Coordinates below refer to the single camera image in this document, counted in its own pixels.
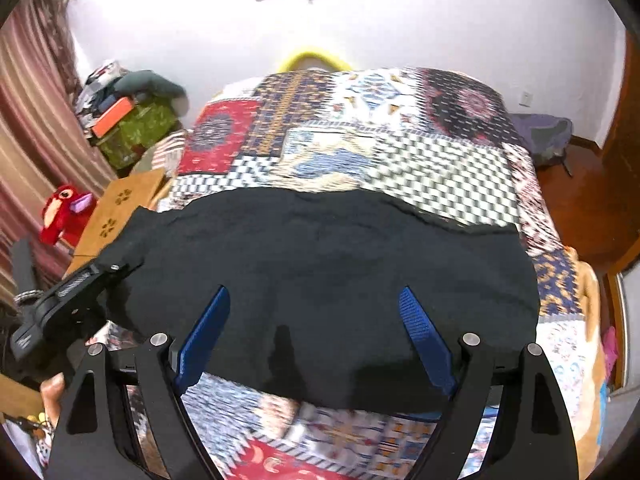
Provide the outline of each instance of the red curtain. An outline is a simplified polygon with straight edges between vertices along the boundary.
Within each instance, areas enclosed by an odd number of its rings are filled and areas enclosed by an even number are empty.
[[[116,178],[71,108],[80,83],[62,1],[20,0],[0,29],[0,298],[9,304],[13,242],[31,237],[47,283],[70,261],[68,247],[37,240],[49,195],[73,184],[101,196]]]

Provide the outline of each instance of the bed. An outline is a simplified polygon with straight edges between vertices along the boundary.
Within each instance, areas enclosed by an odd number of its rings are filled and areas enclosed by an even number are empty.
[[[176,174],[158,211],[238,187],[361,187],[465,224],[516,224],[538,276],[536,341],[571,418],[580,478],[594,467],[605,398],[598,282],[559,240],[529,153],[489,86],[421,68],[252,78],[226,86],[152,164]],[[110,348],[132,344],[113,325],[101,337]],[[133,387],[130,397],[148,466],[163,474]],[[209,374],[182,401],[223,475],[240,478],[401,479],[438,418],[300,406]],[[480,467],[496,414],[485,410],[461,477]]]

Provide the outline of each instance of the metal screw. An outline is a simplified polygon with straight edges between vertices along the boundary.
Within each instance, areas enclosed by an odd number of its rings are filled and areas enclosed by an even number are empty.
[[[166,343],[167,339],[168,339],[168,337],[166,336],[166,334],[163,334],[162,332],[157,333],[157,334],[153,334],[151,336],[151,344],[153,346],[160,346],[160,345],[163,345],[164,343]]]
[[[98,355],[102,352],[102,345],[100,343],[94,343],[89,346],[89,355]]]
[[[463,335],[462,341],[464,341],[469,346],[478,346],[480,344],[480,338],[473,332],[467,332],[465,335]]]
[[[529,343],[527,345],[527,350],[531,355],[542,355],[542,348],[538,344]]]

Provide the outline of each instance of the black cloth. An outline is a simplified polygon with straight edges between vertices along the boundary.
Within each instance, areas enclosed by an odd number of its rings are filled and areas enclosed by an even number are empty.
[[[206,370],[318,406],[442,406],[399,315],[407,285],[456,366],[465,332],[513,352],[536,337],[536,273],[515,226],[465,227],[383,193],[236,189],[139,208],[100,259],[131,250],[144,264],[107,318],[171,333],[225,285],[231,314]]]

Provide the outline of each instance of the red stuffed toy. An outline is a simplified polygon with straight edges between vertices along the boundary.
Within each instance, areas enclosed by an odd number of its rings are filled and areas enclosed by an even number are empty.
[[[95,209],[91,193],[80,193],[73,186],[60,186],[42,209],[40,241],[55,245],[64,238],[75,247]]]

